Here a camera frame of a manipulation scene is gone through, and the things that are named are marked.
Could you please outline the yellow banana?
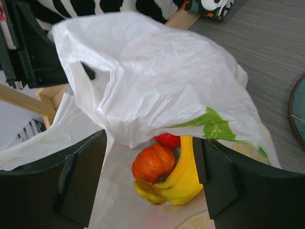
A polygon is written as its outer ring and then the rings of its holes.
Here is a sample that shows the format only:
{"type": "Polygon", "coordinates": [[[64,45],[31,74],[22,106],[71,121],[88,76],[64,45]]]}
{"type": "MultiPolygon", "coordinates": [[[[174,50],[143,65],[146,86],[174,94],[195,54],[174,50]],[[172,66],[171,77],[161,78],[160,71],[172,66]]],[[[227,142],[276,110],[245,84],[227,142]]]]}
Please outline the yellow banana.
{"type": "Polygon", "coordinates": [[[193,137],[181,136],[180,139],[181,153],[178,163],[163,183],[153,184],[145,180],[133,182],[138,194],[153,205],[158,206],[165,202],[174,206],[183,205],[203,189],[195,164],[193,137]]]}

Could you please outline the white lemon-print plastic bag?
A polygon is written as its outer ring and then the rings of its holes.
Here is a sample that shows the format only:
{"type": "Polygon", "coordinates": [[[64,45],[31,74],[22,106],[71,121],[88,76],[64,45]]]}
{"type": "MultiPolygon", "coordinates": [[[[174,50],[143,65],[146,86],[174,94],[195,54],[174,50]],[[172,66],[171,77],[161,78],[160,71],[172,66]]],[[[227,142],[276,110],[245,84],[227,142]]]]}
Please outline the white lemon-print plastic bag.
{"type": "Polygon", "coordinates": [[[0,171],[105,131],[105,157],[86,228],[214,228],[203,193],[185,205],[157,207],[135,191],[132,161],[163,132],[218,139],[280,167],[246,91],[247,73],[214,41],[132,11],[64,20],[50,37],[68,87],[50,129],[2,150],[0,171]]]}

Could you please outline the small orange pumpkin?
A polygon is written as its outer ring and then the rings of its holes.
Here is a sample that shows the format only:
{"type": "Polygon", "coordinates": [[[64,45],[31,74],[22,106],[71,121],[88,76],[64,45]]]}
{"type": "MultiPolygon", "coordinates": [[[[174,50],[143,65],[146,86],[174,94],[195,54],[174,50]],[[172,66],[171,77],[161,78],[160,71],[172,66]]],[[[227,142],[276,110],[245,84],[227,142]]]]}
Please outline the small orange pumpkin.
{"type": "Polygon", "coordinates": [[[175,167],[172,150],[160,144],[143,149],[132,164],[132,174],[136,180],[144,179],[152,183],[160,183],[161,177],[170,175],[175,167]]]}

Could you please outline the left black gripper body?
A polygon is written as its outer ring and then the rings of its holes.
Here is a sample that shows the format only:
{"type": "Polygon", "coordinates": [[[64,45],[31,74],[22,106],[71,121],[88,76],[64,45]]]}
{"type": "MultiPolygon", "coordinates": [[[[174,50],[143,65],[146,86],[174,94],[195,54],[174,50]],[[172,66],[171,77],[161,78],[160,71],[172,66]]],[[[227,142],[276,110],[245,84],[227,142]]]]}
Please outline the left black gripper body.
{"type": "Polygon", "coordinates": [[[67,84],[50,32],[62,20],[93,15],[93,0],[2,0],[0,68],[14,89],[67,84]]]}

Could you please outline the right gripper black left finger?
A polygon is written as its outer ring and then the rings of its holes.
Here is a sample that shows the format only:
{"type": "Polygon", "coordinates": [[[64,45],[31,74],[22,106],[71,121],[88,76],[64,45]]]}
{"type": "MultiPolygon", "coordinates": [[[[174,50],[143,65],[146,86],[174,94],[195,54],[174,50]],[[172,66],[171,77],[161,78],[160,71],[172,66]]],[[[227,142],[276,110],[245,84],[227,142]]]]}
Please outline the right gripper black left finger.
{"type": "Polygon", "coordinates": [[[3,229],[88,227],[105,157],[98,131],[38,161],[0,172],[3,229]]]}

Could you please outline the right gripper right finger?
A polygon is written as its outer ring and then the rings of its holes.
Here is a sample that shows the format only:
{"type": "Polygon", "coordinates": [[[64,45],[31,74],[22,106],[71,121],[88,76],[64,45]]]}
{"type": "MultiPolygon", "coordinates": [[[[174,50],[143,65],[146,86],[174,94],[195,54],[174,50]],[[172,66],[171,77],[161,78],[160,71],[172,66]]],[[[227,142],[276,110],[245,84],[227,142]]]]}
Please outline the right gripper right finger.
{"type": "Polygon", "coordinates": [[[193,150],[217,229],[304,228],[304,174],[258,162],[214,140],[196,137],[193,150]]]}

